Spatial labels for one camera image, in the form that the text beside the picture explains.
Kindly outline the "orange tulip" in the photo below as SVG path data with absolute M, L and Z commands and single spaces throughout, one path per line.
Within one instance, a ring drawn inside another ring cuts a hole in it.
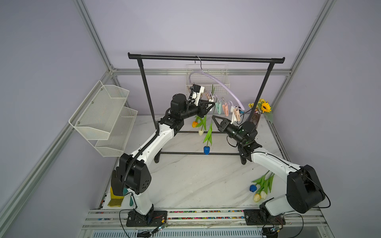
M 193 128 L 202 128 L 204 125 L 203 118 L 196 116 L 191 125 Z

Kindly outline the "blue tulip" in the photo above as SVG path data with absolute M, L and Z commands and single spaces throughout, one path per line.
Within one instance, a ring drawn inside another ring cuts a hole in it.
M 204 138 L 204 143 L 206 143 L 206 146 L 203 148 L 203 152 L 205 155 L 210 154 L 210 146 L 212 145 L 212 133 L 213 133 L 213 119 L 211 119 L 207 134 Z
M 273 178 L 274 173 L 267 171 L 260 178 L 252 181 L 252 185 L 250 186 L 249 191 L 256 193 L 264 192 L 265 194 L 268 194 L 272 191 Z

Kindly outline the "black clothes rack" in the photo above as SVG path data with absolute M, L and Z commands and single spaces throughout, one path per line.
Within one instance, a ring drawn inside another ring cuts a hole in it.
M 162 56 L 162 55 L 141 55 L 141 54 L 131 54 L 128 53 L 128 57 L 131 60 L 137 60 L 140 73 L 142 76 L 150 112 L 153 118 L 154 126 L 156 132 L 152 139 L 139 150 L 134 160 L 140 156 L 148 146 L 157 141 L 159 137 L 160 125 L 167 125 L 177 134 L 182 126 L 184 125 L 184 119 L 190 118 L 191 116 L 197 115 L 197 106 L 190 99 L 186 100 L 185 95 L 176 94 L 173 98 L 174 103 L 166 111 L 164 118 L 161 121 L 155 120 L 155 113 L 152 105 L 151 96 L 149 93 L 149 88 L 146 80 L 146 75 L 144 71 L 143 60 L 194 60 L 194 61 L 225 61 L 225 62 L 249 62 L 249 63 L 268 63 L 267 72 L 265 74 L 264 80 L 261 84 L 259 92 L 256 97 L 256 103 L 259 101 L 263 90 L 266 86 L 270 73 L 273 70 L 275 64 L 282 64 L 285 61 L 283 58 L 233 58 L 233 57 L 198 57 L 198 56 Z M 240 152 L 241 163 L 244 165 L 247 161 L 252 161 L 251 154 L 253 151 L 260 147 L 259 144 L 255 142 L 255 136 L 257 131 L 255 129 L 255 124 L 249 122 L 248 119 L 240 126 L 235 126 L 235 133 L 233 135 L 228 135 L 237 142 L 238 151 Z

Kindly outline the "cream white tulip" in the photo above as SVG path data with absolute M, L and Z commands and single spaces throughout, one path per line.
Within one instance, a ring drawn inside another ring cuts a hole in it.
M 206 117 L 199 118 L 197 127 L 199 128 L 198 134 L 202 136 L 206 130 Z

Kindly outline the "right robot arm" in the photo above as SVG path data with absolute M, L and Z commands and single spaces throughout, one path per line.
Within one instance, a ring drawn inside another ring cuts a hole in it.
M 259 164 L 286 183 L 283 196 L 260 205 L 262 215 L 275 217 L 292 211 L 304 214 L 327 199 L 315 169 L 290 163 L 265 150 L 255 141 L 258 132 L 254 123 L 246 121 L 238 127 L 227 118 L 212 116 L 212 119 L 220 132 L 237 142 L 242 162 Z

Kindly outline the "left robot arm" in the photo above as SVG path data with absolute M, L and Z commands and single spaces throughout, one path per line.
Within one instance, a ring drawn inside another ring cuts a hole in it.
M 152 179 L 149 165 L 181 130 L 185 119 L 193 116 L 203 118 L 214 106 L 214 102 L 200 99 L 199 94 L 189 99 L 184 94 L 174 95 L 164 117 L 155 121 L 155 133 L 132 154 L 124 153 L 119 158 L 119 164 L 112 173 L 114 195 L 125 196 L 126 189 L 135 199 L 138 214 L 145 216 L 153 211 L 153 204 L 146 193 Z

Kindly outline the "sunflower bouquet in vase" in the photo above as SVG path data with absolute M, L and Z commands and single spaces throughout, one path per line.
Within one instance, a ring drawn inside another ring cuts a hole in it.
M 273 123 L 272 107 L 268 101 L 259 99 L 256 104 L 250 103 L 248 106 L 251 109 L 248 121 L 254 123 L 256 127 L 258 127 L 261 115 L 263 115 L 268 122 Z

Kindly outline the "cream tulip right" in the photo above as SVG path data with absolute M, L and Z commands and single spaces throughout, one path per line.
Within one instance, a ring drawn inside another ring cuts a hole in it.
M 254 202 L 259 202 L 262 199 L 266 200 L 268 194 L 272 192 L 274 176 L 273 172 L 267 171 L 260 178 L 252 181 L 250 191 L 254 193 Z

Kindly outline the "white mesh tiered shelf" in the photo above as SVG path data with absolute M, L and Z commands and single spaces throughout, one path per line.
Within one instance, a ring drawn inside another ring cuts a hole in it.
M 98 81 L 68 120 L 102 157 L 120 157 L 138 112 L 127 107 L 129 90 Z

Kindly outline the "green work glove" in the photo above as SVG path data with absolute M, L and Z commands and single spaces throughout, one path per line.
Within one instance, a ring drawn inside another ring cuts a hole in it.
M 129 206 L 130 207 L 134 206 L 134 204 L 135 204 L 134 198 L 133 198 L 134 193 L 129 191 L 127 188 L 124 188 L 123 189 L 123 195 L 125 198 L 129 199 Z

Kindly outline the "black yellow work glove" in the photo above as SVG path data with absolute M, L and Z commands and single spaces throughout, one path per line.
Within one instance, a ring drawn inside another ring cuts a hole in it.
M 110 187 L 110 201 L 109 207 L 121 207 L 124 200 L 123 196 L 123 184 L 117 174 L 117 170 L 112 171 L 111 187 Z

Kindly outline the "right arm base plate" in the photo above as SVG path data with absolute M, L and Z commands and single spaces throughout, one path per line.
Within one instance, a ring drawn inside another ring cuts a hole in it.
M 282 215 L 273 216 L 265 207 L 265 204 L 261 204 L 257 209 L 245 209 L 244 218 L 248 226 L 253 225 L 285 225 L 285 221 Z

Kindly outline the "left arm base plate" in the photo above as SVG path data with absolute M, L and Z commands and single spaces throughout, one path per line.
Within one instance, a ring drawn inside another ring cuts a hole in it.
M 159 227 L 167 220 L 168 211 L 153 210 L 146 215 L 141 215 L 136 211 L 130 211 L 126 221 L 127 227 Z

